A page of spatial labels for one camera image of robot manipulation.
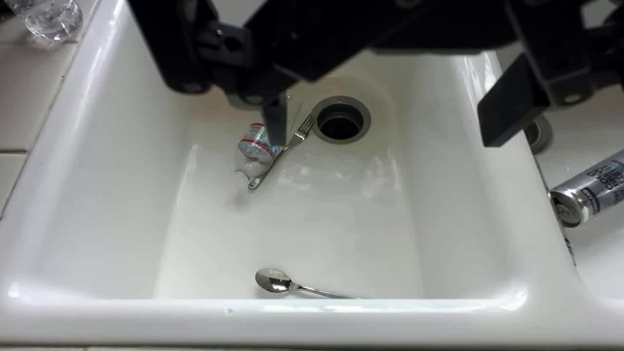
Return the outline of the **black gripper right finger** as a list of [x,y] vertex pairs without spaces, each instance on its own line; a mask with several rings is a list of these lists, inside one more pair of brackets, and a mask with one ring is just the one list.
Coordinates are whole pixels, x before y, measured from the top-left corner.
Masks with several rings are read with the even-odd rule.
[[521,55],[478,104],[482,143],[504,146],[547,109],[572,107],[593,94],[590,63]]

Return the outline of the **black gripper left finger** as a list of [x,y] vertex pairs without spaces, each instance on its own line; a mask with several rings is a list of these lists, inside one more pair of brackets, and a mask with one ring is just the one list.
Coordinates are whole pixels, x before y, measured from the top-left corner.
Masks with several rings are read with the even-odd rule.
[[287,98],[280,96],[270,102],[264,109],[264,123],[268,127],[268,137],[274,146],[283,146],[287,139]]

